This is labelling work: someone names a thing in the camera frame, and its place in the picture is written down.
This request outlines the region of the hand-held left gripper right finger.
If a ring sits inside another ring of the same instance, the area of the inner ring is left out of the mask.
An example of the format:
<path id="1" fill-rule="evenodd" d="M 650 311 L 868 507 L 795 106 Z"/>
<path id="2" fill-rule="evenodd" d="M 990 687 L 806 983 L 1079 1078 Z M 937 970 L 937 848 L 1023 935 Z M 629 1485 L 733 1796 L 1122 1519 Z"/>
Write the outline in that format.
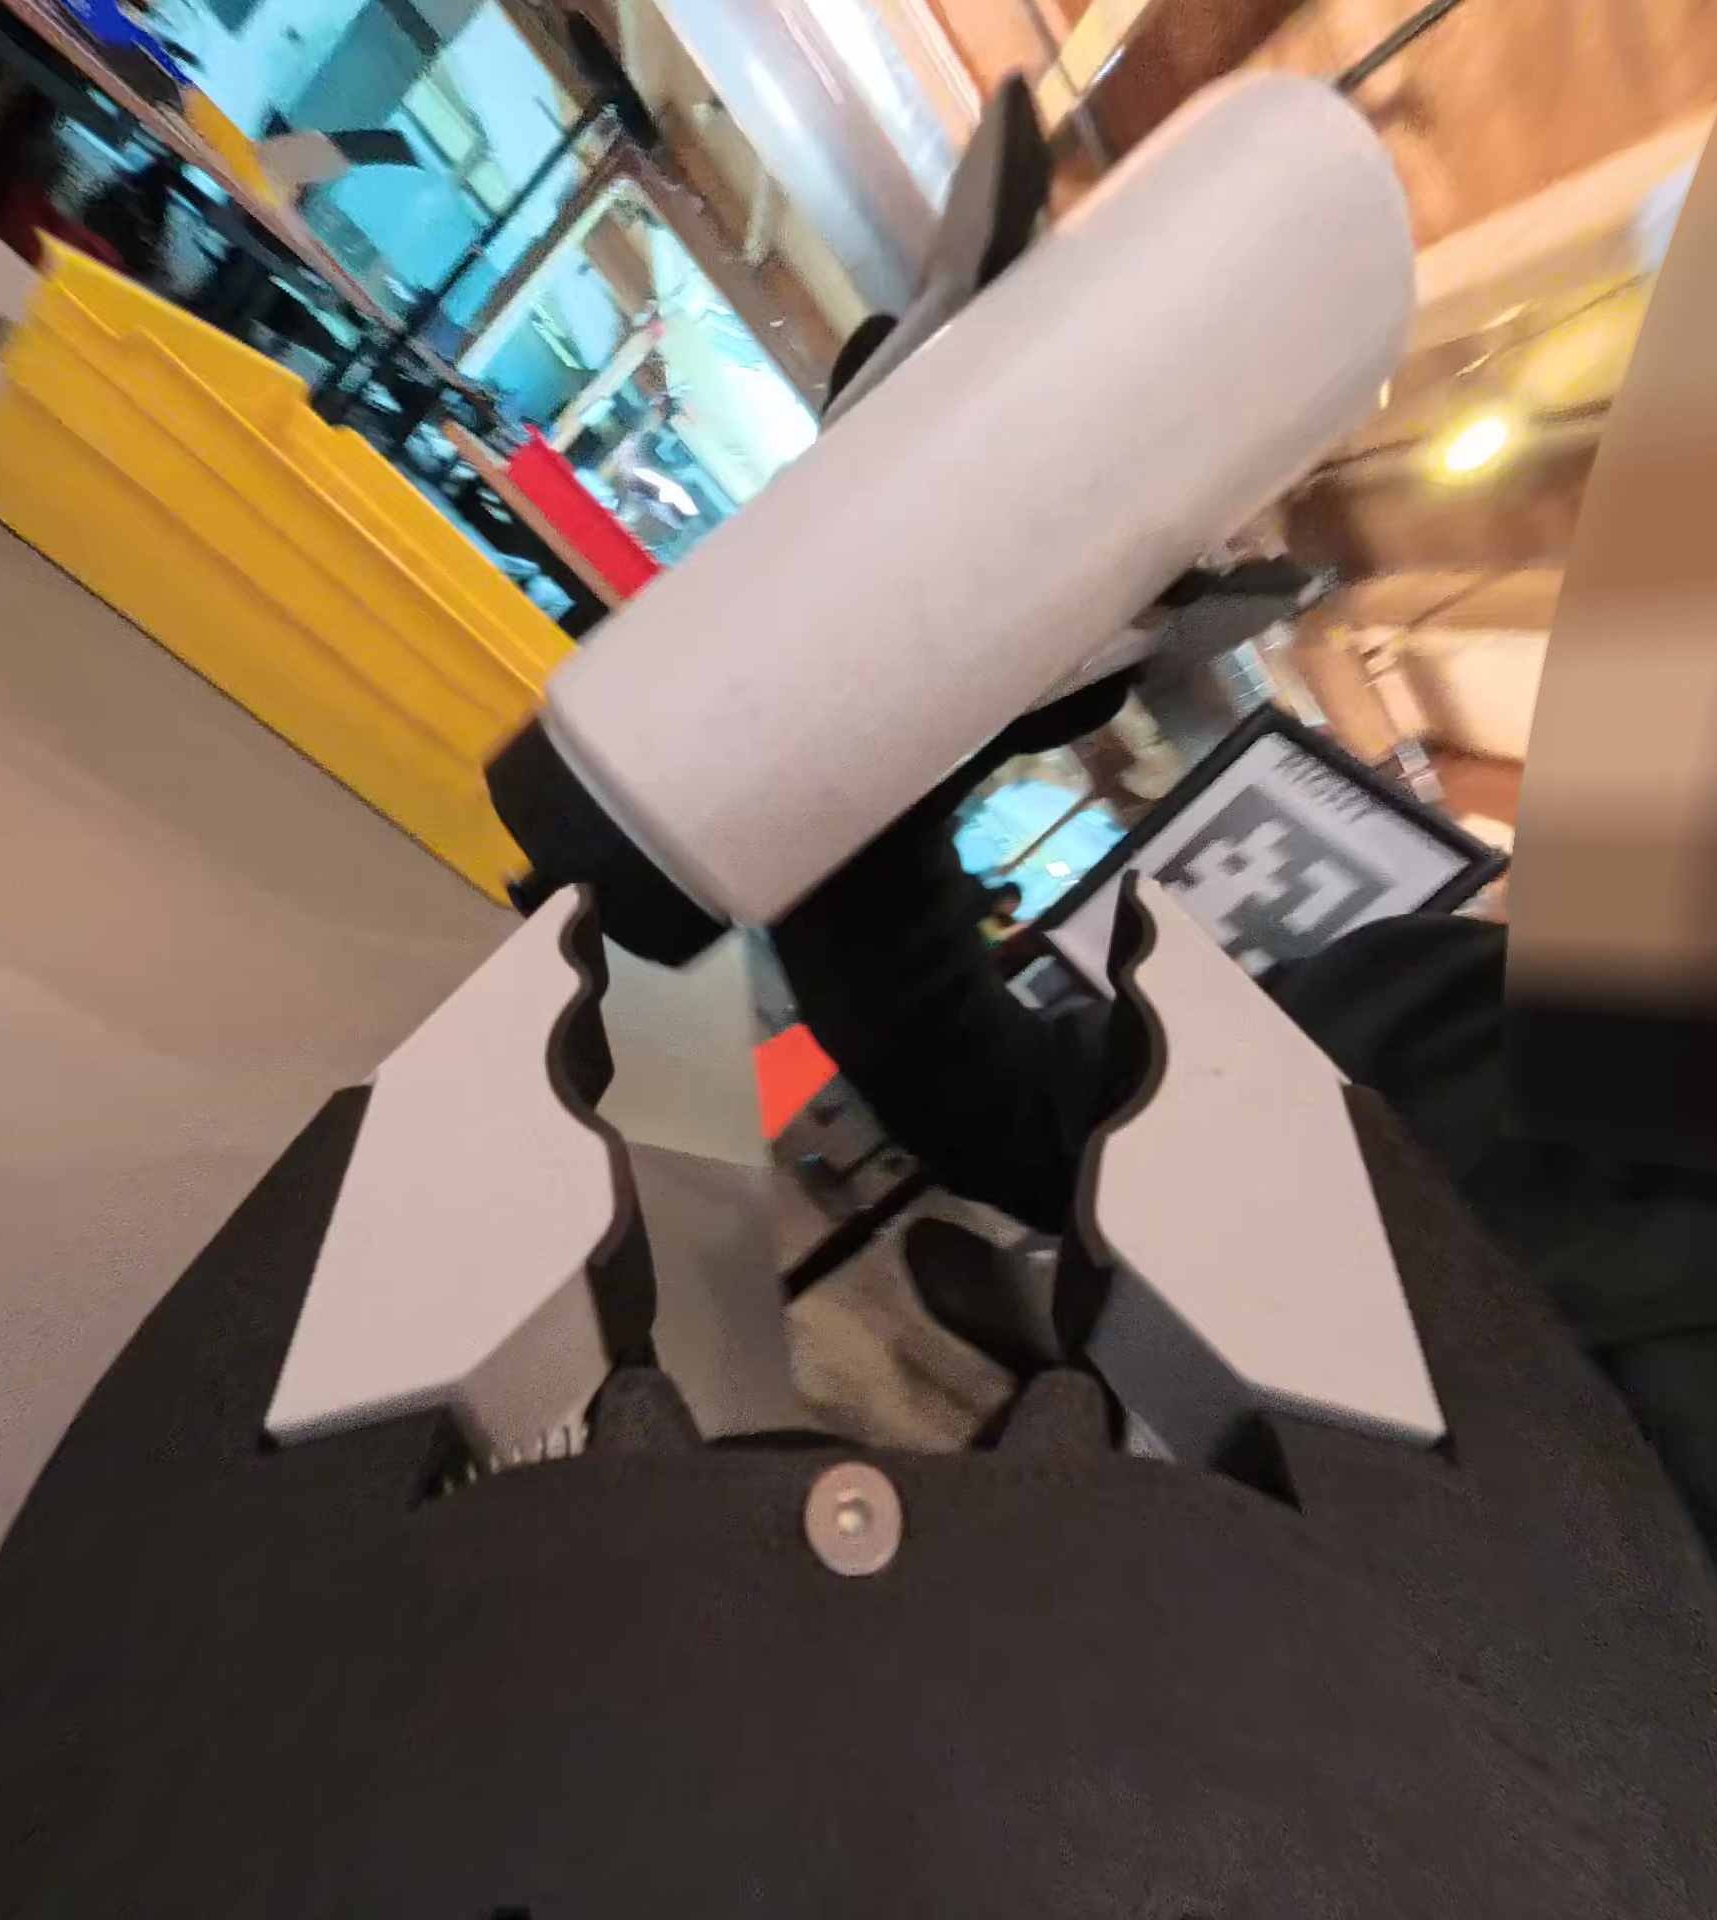
<path id="1" fill-rule="evenodd" d="M 1118 889 L 1118 1102 L 1060 1231 L 1069 1348 L 1128 1439 L 1230 1455 L 1259 1414 L 1445 1451 L 1344 1067 L 1156 885 Z"/>

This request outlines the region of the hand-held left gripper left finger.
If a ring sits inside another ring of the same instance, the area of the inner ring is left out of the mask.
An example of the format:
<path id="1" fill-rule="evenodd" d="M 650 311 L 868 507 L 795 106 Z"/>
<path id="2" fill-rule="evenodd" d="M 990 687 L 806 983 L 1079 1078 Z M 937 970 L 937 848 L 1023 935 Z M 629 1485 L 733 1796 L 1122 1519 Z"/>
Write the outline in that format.
<path id="1" fill-rule="evenodd" d="M 269 1439 L 438 1413 L 469 1451 L 591 1451 L 654 1328 L 601 994 L 594 897 L 567 885 L 364 1078 Z"/>

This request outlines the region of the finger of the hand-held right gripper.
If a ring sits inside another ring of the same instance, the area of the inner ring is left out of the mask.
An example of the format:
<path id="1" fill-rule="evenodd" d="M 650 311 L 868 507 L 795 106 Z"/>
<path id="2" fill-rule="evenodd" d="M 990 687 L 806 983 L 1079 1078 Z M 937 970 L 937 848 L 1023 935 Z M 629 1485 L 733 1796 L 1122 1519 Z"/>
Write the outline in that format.
<path id="1" fill-rule="evenodd" d="M 1004 79 L 969 127 L 969 153 L 945 180 L 920 292 L 903 322 L 903 344 L 920 348 L 969 299 L 981 299 L 1035 238 L 1055 207 L 1055 136 L 1035 121 L 1034 79 Z"/>
<path id="2" fill-rule="evenodd" d="M 1329 566 L 1297 556 L 1242 556 L 1242 566 L 1190 566 L 1162 605 L 1146 605 L 1122 631 L 1105 631 L 1055 704 L 1093 687 L 1128 687 L 1136 712 L 1211 712 L 1204 677 L 1238 649 L 1277 623 L 1297 623 L 1335 586 Z"/>

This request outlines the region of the white roll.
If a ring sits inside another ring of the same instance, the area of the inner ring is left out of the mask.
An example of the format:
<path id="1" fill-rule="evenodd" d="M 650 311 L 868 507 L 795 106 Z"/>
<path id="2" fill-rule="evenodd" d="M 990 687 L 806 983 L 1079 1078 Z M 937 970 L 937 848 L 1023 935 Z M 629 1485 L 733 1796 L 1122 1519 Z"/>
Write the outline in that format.
<path id="1" fill-rule="evenodd" d="M 1023 243 L 487 762 L 528 870 L 685 970 L 775 923 L 1344 442 L 1415 338 L 1415 207 L 1319 79 L 1238 67 Z"/>

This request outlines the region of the person's right forearm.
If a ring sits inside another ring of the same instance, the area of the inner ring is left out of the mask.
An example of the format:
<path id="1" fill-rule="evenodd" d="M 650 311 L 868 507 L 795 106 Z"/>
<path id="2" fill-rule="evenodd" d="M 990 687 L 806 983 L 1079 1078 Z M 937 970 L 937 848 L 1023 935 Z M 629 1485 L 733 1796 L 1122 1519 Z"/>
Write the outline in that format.
<path id="1" fill-rule="evenodd" d="M 1717 1547 L 1717 1174 L 1504 1132 L 1504 957 L 1504 923 L 1391 918 L 1280 957 L 1267 999 L 1445 1161 Z"/>

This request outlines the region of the person's right hand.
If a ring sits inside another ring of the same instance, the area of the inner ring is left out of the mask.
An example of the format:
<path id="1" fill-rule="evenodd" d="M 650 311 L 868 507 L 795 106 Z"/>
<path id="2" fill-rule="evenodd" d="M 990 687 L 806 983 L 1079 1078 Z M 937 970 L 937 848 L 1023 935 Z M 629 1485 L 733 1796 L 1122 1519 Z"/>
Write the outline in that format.
<path id="1" fill-rule="evenodd" d="M 990 970 L 981 889 L 954 857 L 977 776 L 954 768 L 876 831 L 770 923 L 770 956 L 799 1029 L 945 1200 L 1060 1231 L 1105 1120 L 1105 1007 L 1034 1012 Z"/>

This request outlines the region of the black framed tag sign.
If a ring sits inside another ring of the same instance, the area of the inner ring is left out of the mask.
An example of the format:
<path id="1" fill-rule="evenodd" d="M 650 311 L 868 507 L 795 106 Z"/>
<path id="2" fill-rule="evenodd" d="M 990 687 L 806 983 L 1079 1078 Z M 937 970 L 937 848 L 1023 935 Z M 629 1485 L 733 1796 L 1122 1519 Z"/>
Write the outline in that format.
<path id="1" fill-rule="evenodd" d="M 1242 979 L 1277 979 L 1367 923 L 1460 918 L 1504 870 L 1514 848 L 1267 704 L 1023 930 L 998 979 L 1035 1012 L 1105 999 L 1122 877 L 1164 889 Z"/>

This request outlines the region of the yellow plastic bin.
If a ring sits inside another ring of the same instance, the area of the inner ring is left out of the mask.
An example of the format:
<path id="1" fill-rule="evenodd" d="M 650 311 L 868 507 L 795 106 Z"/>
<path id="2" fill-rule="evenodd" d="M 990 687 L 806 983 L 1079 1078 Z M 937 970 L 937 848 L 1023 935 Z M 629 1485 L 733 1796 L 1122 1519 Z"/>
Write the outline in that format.
<path id="1" fill-rule="evenodd" d="M 513 897 L 478 768 L 575 644 L 291 365 L 46 243 L 0 348 L 0 523 Z"/>

